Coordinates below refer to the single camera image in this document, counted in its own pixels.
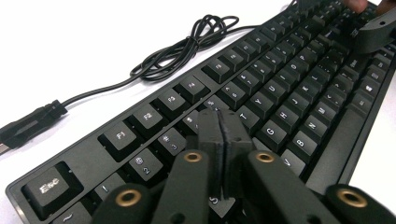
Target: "black cable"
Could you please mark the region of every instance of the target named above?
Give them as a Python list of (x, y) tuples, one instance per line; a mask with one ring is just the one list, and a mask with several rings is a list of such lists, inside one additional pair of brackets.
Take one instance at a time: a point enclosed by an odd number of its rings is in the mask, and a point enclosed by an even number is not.
[[(227, 20), (233, 20), (233, 22), (227, 25), (225, 22)], [(105, 91), (113, 91), (135, 81), (139, 77), (146, 81), (167, 79), (182, 68), (198, 51), (215, 46), (229, 34), (256, 27), (244, 26), (229, 31), (238, 22), (239, 19), (235, 16), (220, 18), (218, 16), (206, 15), (193, 25), (191, 35), (173, 46), (160, 49), (149, 55), (131, 71), (130, 78), (112, 86), (84, 92), (66, 100), (62, 105), (66, 107), (83, 98)]]
[[(233, 22), (227, 25), (226, 20), (233, 20)], [(220, 18), (206, 15), (194, 24), (191, 35), (171, 47), (160, 49), (149, 55), (131, 71), (131, 77), (128, 79), (112, 86), (87, 91), (66, 100), (62, 104), (56, 100), (39, 107), (33, 113), (17, 121), (9, 123), (0, 129), (0, 154), (11, 148), (21, 147), (29, 139), (46, 131), (62, 115), (67, 113), (66, 107), (76, 101), (105, 91), (113, 91), (138, 78), (146, 81), (160, 81), (169, 78), (193, 58), (198, 51), (215, 46), (226, 35), (256, 27), (245, 26), (229, 30), (238, 22), (239, 19), (235, 16)]]

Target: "brass ring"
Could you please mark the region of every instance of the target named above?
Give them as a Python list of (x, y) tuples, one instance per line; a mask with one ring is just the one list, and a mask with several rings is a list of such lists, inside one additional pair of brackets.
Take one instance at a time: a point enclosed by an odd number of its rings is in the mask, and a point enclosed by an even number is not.
[(262, 162), (273, 162), (274, 161), (274, 157), (271, 156), (270, 154), (265, 153), (265, 152), (258, 153), (256, 155), (256, 159), (258, 161), (262, 161)]
[[(130, 200), (124, 200), (124, 196), (127, 194), (133, 194)], [(132, 206), (140, 201), (142, 194), (135, 189), (126, 189), (125, 191), (119, 193), (116, 198), (116, 203), (121, 207)]]
[(184, 155), (184, 160), (189, 161), (189, 162), (197, 162), (202, 159), (201, 154), (196, 153), (196, 152), (190, 152)]
[(367, 200), (350, 189), (339, 189), (337, 191), (337, 196), (341, 201), (350, 206), (359, 208), (367, 206)]

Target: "mechanical keyboard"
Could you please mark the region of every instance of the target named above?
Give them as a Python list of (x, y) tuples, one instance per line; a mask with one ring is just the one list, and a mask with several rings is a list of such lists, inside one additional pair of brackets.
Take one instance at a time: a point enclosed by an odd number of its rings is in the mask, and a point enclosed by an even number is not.
[[(23, 221), (90, 220), (115, 187), (155, 189), (197, 134), (198, 112), (235, 111), (258, 150), (276, 152), (312, 190), (350, 178), (394, 72), (396, 46), (353, 50), (375, 16), (338, 1), (286, 9), (7, 187)], [(238, 199), (208, 199), (213, 223), (238, 221)]]

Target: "usb connector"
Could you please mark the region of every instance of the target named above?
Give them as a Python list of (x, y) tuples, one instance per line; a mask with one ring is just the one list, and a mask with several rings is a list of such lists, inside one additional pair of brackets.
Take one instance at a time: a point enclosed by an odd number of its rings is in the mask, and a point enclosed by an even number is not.
[(0, 155), (9, 149), (23, 146), (29, 139), (46, 131), (65, 113), (67, 110), (56, 100), (4, 126), (0, 129)]

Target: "black plastic part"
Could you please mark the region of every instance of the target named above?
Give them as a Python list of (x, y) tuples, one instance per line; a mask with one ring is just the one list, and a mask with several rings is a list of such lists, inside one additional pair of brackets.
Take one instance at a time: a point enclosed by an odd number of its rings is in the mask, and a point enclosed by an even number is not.
[(258, 208), (258, 212), (253, 211), (255, 219), (269, 223), (339, 223), (275, 153), (250, 152), (244, 164), (243, 187), (246, 199)]
[(0, 143), (9, 148), (21, 147), (29, 139), (46, 131), (65, 113), (67, 110), (58, 100), (39, 107), (31, 114), (0, 129)]
[(396, 223), (396, 217), (387, 208), (348, 185), (328, 187), (325, 203), (343, 223)]
[(187, 150), (178, 154), (151, 223), (208, 223), (208, 182), (206, 153)]
[(363, 26), (356, 36), (356, 52), (372, 53), (396, 39), (396, 8)]
[(107, 196), (92, 217), (92, 224), (147, 224), (152, 213), (149, 190), (137, 184), (120, 186)]

